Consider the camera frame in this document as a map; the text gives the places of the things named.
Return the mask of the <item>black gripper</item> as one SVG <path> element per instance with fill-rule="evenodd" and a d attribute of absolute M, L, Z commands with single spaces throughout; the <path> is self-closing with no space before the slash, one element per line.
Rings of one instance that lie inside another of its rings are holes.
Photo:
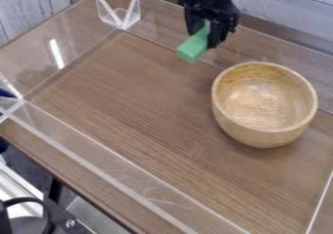
<path fill-rule="evenodd" d="M 209 20 L 208 48 L 225 41 L 229 31 L 235 32 L 241 12 L 232 0 L 179 0 L 185 9 L 187 29 L 195 35 Z"/>

